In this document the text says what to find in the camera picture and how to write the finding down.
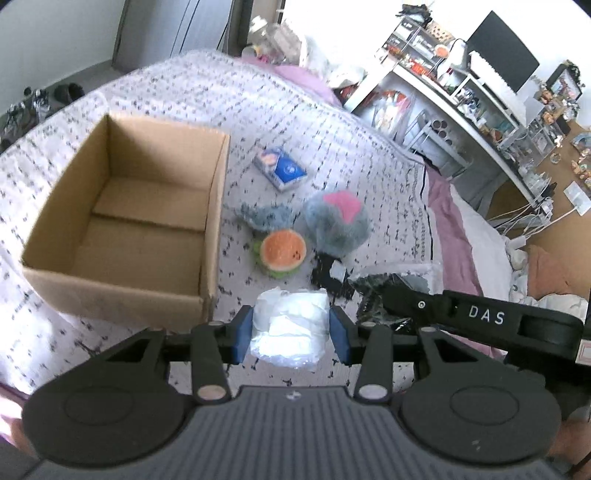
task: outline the plastic bag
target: plastic bag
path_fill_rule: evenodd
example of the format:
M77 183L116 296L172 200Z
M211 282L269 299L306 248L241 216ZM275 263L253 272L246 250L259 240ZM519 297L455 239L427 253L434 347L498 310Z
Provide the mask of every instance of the plastic bag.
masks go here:
M251 353L278 367L312 369L329 338L325 289L290 293L279 287L259 295L252 319Z
M440 293L443 289L441 275L441 267L437 264L385 262L361 269L349 277L349 283L363 296L357 309L357 322L375 322L388 325L394 332L414 335L413 320L388 312L382 295L391 286L405 286L422 293Z

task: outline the open cardboard box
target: open cardboard box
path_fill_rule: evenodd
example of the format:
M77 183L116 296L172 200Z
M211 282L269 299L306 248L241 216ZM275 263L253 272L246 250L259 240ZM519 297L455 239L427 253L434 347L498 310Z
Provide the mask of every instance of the open cardboard box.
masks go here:
M41 210L25 278L60 312L175 331L208 321L229 141L106 115Z

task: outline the white plastic bag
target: white plastic bag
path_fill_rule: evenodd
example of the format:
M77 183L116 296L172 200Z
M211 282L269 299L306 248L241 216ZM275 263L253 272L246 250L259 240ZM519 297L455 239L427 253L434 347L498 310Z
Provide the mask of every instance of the white plastic bag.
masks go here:
M251 353L278 367L312 369L329 337L329 297L325 289L290 293L279 287L256 300Z

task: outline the shoe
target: shoe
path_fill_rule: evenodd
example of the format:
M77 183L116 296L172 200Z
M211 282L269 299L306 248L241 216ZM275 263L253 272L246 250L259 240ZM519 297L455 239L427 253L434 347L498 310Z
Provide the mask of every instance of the shoe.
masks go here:
M64 105L70 105L72 102L78 100L78 98L84 97L84 95L84 89L77 83L58 85L53 90L53 97Z
M51 105L49 104L49 95L47 94L47 90L45 89L37 89L35 93L33 93L33 98L31 100L31 105L33 110L35 111L35 116L37 117L37 123L40 124L46 118L50 117L53 114L51 109Z

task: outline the bedspread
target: bedspread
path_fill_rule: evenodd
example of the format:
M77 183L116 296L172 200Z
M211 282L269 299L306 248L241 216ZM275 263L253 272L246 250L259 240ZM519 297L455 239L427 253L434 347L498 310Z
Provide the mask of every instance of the bedspread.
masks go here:
M397 158L390 141L351 114L319 103L255 66L210 51L176 57L83 97L0 157L0 380L26 393L139 328L57 314L18 274L23 245L53 184L108 111L203 123L231 134L217 319L229 320L241 305L253 304L260 292L277 284L287 290L310 285L313 255L285 280L268 278L257 269L250 253L251 231L234 214L242 202L283 202L298 211L317 191L349 189L365 204L373 226L369 242L346 259L349 265L431 262L437 255L422 165ZM279 193L253 168L255 153L273 145L307 167L310 176L298 189ZM257 364L249 356L243 365L228 368L230 386L235 391L252 383L354 383L355 369L335 359L329 349L312 373ZM395 375L395 380L405 376ZM186 366L173 369L171 380L188 390Z

